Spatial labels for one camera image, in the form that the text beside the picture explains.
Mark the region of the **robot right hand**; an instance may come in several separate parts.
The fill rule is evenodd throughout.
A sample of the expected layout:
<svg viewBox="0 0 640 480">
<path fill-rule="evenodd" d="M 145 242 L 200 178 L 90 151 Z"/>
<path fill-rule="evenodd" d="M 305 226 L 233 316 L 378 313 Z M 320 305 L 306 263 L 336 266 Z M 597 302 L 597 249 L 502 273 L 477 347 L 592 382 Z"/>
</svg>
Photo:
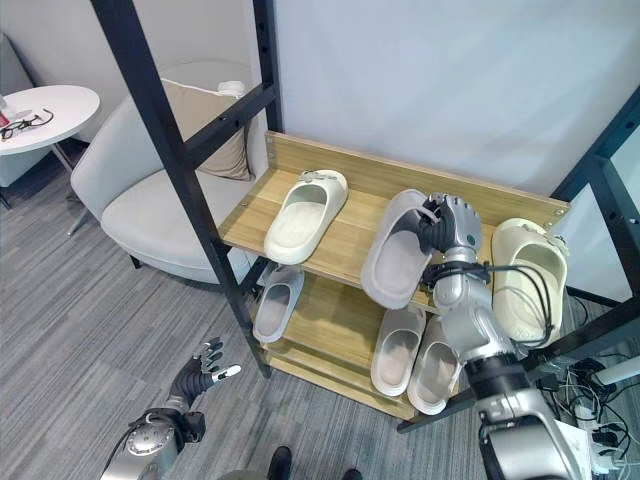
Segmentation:
<svg viewBox="0 0 640 480">
<path fill-rule="evenodd" d="M 473 206 L 461 197 L 433 192 L 423 207 L 427 212 L 421 213 L 417 230 L 421 250 L 475 263 L 482 244 L 482 224 Z"/>
</svg>

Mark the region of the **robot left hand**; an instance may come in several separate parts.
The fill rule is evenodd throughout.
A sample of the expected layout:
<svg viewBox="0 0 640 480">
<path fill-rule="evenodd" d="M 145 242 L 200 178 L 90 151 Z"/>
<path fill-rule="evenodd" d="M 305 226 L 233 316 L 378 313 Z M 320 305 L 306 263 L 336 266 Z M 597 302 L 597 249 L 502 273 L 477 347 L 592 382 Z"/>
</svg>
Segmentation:
<svg viewBox="0 0 640 480">
<path fill-rule="evenodd" d="M 190 407 L 201 394 L 214 385 L 239 374 L 238 364 L 221 369 L 216 362 L 223 356 L 223 342 L 214 337 L 203 342 L 174 377 L 169 400 L 180 401 Z"/>
</svg>

